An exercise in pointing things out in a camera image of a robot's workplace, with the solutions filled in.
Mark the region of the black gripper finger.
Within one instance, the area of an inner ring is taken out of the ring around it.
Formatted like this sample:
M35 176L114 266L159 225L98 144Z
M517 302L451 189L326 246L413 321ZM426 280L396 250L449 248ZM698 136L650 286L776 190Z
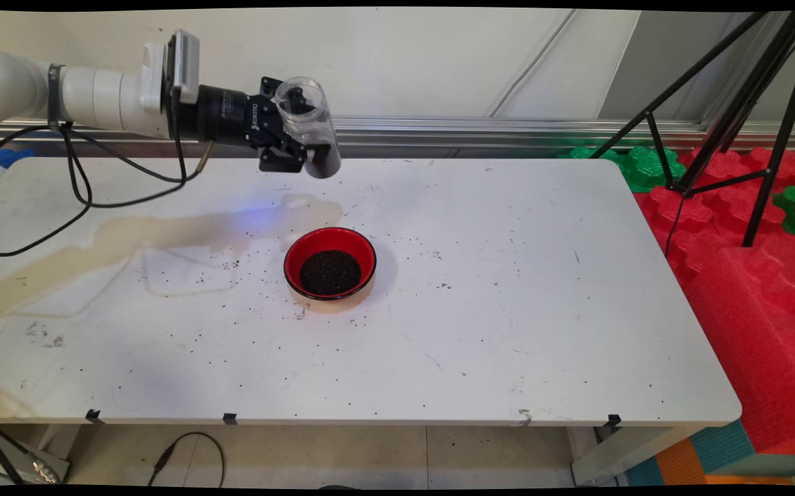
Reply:
M261 78L260 94L274 100L287 115L307 115L318 108L299 85L288 85L268 76Z
M259 170L297 174L307 162L307 147L288 134L275 137L257 147Z

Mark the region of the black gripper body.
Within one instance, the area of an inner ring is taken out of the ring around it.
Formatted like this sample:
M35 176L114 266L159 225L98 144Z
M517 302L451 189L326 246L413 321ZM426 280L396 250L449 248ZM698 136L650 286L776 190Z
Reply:
M193 137L253 149L285 143L283 122L271 98L210 85L199 87L193 104Z

